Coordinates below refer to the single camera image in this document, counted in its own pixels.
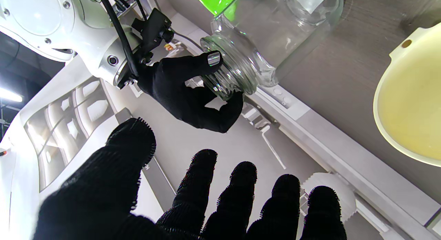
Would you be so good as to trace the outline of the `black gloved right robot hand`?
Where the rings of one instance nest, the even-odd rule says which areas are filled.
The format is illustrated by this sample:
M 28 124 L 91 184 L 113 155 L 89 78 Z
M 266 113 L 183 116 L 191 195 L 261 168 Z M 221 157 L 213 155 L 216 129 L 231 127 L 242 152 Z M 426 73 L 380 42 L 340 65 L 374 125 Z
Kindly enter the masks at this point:
M 207 107 L 216 98 L 207 85 L 191 88 L 185 84 L 192 78 L 213 74 L 222 63 L 219 51 L 163 58 L 140 72 L 137 85 L 176 119 L 197 129 L 226 133 L 241 114 L 243 93 L 233 93 L 227 103 L 216 110 Z

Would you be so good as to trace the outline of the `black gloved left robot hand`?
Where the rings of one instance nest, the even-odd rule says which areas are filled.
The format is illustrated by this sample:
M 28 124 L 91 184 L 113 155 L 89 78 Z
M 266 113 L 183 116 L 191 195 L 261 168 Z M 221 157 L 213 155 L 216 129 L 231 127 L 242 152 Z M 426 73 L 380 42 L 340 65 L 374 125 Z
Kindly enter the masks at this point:
M 280 176 L 260 219 L 249 224 L 257 168 L 239 163 L 206 220 L 217 153 L 197 152 L 172 207 L 157 222 L 132 213 L 142 168 L 153 158 L 156 139 L 142 118 L 118 125 L 57 191 L 40 205 L 34 240 L 293 240 L 300 215 L 300 182 Z

